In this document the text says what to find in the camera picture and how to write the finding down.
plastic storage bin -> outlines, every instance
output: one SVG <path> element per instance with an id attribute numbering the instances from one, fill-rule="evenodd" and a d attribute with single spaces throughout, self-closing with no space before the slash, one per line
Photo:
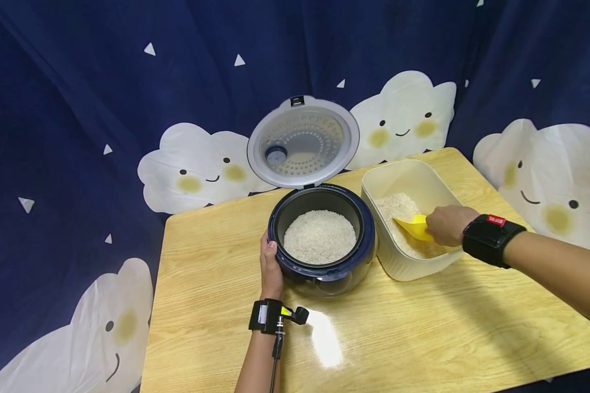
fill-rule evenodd
<path id="1" fill-rule="evenodd" d="M 374 200 L 391 194 L 405 193 L 414 200 L 423 215 L 437 206 L 462 205 L 439 175 L 425 162 L 402 160 L 378 166 L 363 176 L 361 198 L 374 215 L 378 230 L 378 259 L 385 272 L 398 281 L 411 281 L 445 269 L 463 255 L 461 248 L 431 259 L 412 258 L 395 243 L 390 228 Z"/>

yellow cheek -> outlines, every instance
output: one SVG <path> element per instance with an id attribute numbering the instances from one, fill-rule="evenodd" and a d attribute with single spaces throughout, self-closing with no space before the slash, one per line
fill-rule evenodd
<path id="1" fill-rule="evenodd" d="M 367 142 L 369 143 L 369 146 L 372 146 L 375 149 L 380 149 L 387 144 L 389 139 L 391 139 L 391 133 L 389 130 L 386 127 L 379 127 L 369 134 Z"/>
<path id="2" fill-rule="evenodd" d="M 180 189 L 184 194 L 196 194 L 201 191 L 201 181 L 190 175 L 184 175 L 180 177 L 176 182 L 176 186 Z"/>
<path id="3" fill-rule="evenodd" d="M 414 131 L 418 138 L 427 138 L 435 133 L 438 124 L 435 120 L 422 120 L 416 125 Z"/>
<path id="4" fill-rule="evenodd" d="M 125 310 L 114 324 L 114 342 L 122 346 L 129 342 L 138 327 L 138 315 L 133 308 Z"/>
<path id="5" fill-rule="evenodd" d="M 514 188 L 517 181 L 517 172 L 516 172 L 516 164 L 515 162 L 511 161 L 505 167 L 505 177 L 503 178 L 503 187 L 506 189 Z"/>
<path id="6" fill-rule="evenodd" d="M 566 207 L 550 204 L 542 212 L 548 230 L 555 235 L 568 236 L 574 229 L 572 212 Z"/>
<path id="7" fill-rule="evenodd" d="M 238 165 L 228 165 L 223 171 L 223 176 L 229 181 L 233 182 L 244 182 L 247 179 L 247 173 L 242 167 Z"/>

hand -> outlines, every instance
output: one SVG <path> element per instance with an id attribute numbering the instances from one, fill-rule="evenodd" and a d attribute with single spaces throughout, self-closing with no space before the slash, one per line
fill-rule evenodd
<path id="1" fill-rule="evenodd" d="M 280 269 L 278 261 L 275 260 L 276 253 L 278 253 L 278 245 L 275 241 L 269 242 L 269 236 L 265 231 L 259 241 L 259 269 L 262 274 L 261 299 L 269 297 L 279 300 L 282 297 L 284 279 L 282 269 Z"/>
<path id="2" fill-rule="evenodd" d="M 427 233 L 435 243 L 455 247 L 463 241 L 463 230 L 475 218 L 478 212 L 472 207 L 449 205 L 436 207 L 426 218 Z"/>

rice cooker lid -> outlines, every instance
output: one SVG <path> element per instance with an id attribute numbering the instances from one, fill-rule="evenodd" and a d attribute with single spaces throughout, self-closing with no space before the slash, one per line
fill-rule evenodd
<path id="1" fill-rule="evenodd" d="M 316 187 L 340 173 L 358 147 L 358 124 L 344 107 L 312 96 L 284 101 L 247 144 L 249 165 L 276 187 Z"/>

red tag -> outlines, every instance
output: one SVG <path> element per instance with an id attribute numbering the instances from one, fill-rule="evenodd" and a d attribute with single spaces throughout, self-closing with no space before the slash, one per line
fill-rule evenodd
<path id="1" fill-rule="evenodd" d="M 498 217 L 498 216 L 489 215 L 488 222 L 492 223 L 492 224 L 496 224 L 499 227 L 502 227 L 503 225 L 505 225 L 506 219 L 503 219 L 502 217 Z"/>

